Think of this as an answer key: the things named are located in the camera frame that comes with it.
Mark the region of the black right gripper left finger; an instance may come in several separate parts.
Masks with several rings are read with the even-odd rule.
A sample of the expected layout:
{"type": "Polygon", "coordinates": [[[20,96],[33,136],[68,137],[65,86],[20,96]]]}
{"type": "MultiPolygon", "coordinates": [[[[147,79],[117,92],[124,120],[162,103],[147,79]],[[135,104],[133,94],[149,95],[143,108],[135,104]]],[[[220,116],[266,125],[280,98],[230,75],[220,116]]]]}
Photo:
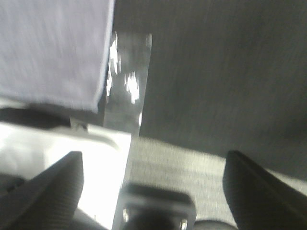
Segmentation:
{"type": "Polygon", "coordinates": [[[83,190],[83,158],[72,151],[36,177],[0,175],[2,230],[66,230],[83,190]]]}

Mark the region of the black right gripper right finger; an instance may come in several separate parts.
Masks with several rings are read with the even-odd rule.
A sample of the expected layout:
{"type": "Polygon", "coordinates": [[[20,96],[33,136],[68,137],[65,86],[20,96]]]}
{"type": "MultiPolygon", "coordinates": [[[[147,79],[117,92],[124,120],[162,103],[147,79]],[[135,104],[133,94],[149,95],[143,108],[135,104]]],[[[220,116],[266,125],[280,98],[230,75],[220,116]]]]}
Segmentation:
{"type": "Polygon", "coordinates": [[[223,190],[240,230],[305,230],[307,197],[239,151],[229,151],[223,190]]]}

